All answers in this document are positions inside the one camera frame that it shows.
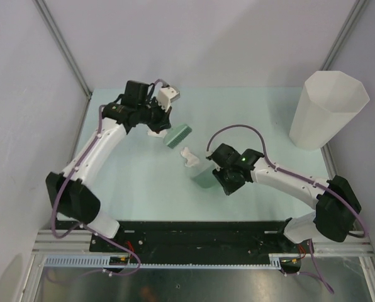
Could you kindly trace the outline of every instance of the white trash bin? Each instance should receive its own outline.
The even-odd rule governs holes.
[[[299,148],[321,148],[368,102],[355,78],[341,71],[316,71],[303,86],[289,137]]]

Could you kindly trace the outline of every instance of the white table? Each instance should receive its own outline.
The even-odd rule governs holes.
[[[82,128],[77,151],[98,123],[98,106],[113,101],[123,89],[96,89]],[[180,151],[187,146],[204,160],[208,140],[220,128],[248,124],[264,136],[269,156],[279,164],[308,175],[327,177],[320,150],[296,148],[288,137],[297,87],[223,87],[181,89],[173,103],[171,123],[187,123],[193,132],[174,150],[138,125],[113,150],[90,188],[102,207],[117,220],[259,221],[285,220],[311,211],[301,201],[259,184],[246,184],[230,196],[221,186],[203,189],[190,180]],[[219,135],[212,147],[227,143],[243,152],[262,151],[257,135],[232,129]],[[68,220],[63,215],[58,219]]]

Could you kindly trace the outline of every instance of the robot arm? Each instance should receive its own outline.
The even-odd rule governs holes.
[[[155,132],[170,128],[171,102],[180,96],[176,88],[164,86],[156,98],[151,98],[155,85],[148,91],[150,86],[128,81],[120,104],[112,102],[102,106],[99,129],[74,160],[60,174],[51,172],[46,179],[52,206],[65,186],[59,196],[59,213],[87,224],[107,238],[113,238],[120,225],[102,210],[101,203],[89,187],[114,147],[133,127],[142,123]]]
[[[213,175],[223,186],[226,195],[230,195],[246,182],[265,184],[285,192],[306,203],[314,212],[300,218],[286,220],[280,231],[291,243],[301,243],[309,238],[324,236],[336,242],[343,242],[355,222],[354,215],[336,198],[315,183],[328,187],[343,197],[359,213],[361,206],[349,183],[340,176],[332,180],[314,176],[310,184],[301,179],[284,174],[271,167],[264,154],[247,149],[242,155],[231,146],[221,144],[207,159],[213,160],[216,169]]]

